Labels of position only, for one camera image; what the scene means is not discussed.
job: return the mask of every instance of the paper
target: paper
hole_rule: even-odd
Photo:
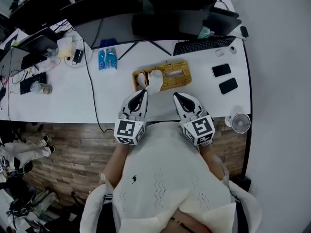
[[[136,82],[141,86],[140,90],[146,89],[145,75],[142,72],[136,77]]]
[[[160,70],[153,70],[148,75],[149,85],[146,90],[148,94],[151,95],[153,93],[159,92],[163,85],[163,75]]]
[[[72,57],[72,37],[65,37],[62,39],[59,39],[57,41],[58,45],[58,57],[59,58],[67,58]]]

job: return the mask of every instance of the wooden floor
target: wooden floor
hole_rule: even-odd
[[[242,171],[246,145],[246,134],[238,134],[224,123],[224,118],[215,118],[216,133],[213,147],[225,163],[231,176]],[[102,128],[114,127],[102,124]],[[26,126],[27,137],[38,126]],[[113,132],[105,134],[97,124],[55,124],[45,123],[41,132],[27,138],[27,143],[37,143],[48,134],[50,144],[56,151],[50,157],[35,160],[33,170],[24,176],[24,180],[38,190],[48,187],[60,198],[60,205],[74,204],[70,197],[74,191],[79,198],[86,200],[89,193],[98,186],[99,173],[109,161],[115,146]]]

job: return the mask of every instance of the leg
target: leg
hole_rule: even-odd
[[[18,154],[18,153],[23,153],[23,152],[41,149],[41,148],[47,146],[48,141],[49,141],[49,136],[45,135],[43,137],[43,139],[38,142],[38,144],[35,144],[35,143],[25,144],[22,142],[18,142],[18,143],[10,142],[10,143],[5,144],[4,149],[8,153]]]
[[[40,159],[44,156],[49,157],[50,155],[51,155],[51,150],[49,147],[41,147],[41,149],[18,153],[15,155],[15,157],[19,159],[20,167],[22,167],[28,161]]]
[[[40,216],[54,201],[59,202],[56,194],[51,192],[39,204],[33,207],[35,215]]]

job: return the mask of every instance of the computer monitor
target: computer monitor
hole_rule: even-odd
[[[238,13],[232,11],[212,8],[203,25],[214,31],[216,35],[227,36],[242,23],[238,19],[239,16]]]
[[[57,41],[61,38],[50,28],[44,28],[23,39],[18,47],[29,53],[43,54],[47,52],[47,49],[56,49]]]
[[[27,34],[34,34],[66,19],[60,10],[68,5],[69,0],[28,0],[13,11],[9,22]]]
[[[196,39],[217,0],[82,0],[61,10],[92,48]]]
[[[27,55],[27,51],[11,47],[0,60],[0,75],[12,77],[22,71],[23,59]]]

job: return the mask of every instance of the mouse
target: mouse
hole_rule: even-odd
[[[236,54],[236,53],[237,53],[237,49],[236,49],[234,46],[231,46],[231,47],[230,47],[230,52],[231,52],[232,54]]]
[[[224,53],[224,51],[223,51],[222,49],[218,49],[218,50],[216,50],[216,55],[217,55],[218,57],[221,57],[221,56],[224,56],[225,53]]]

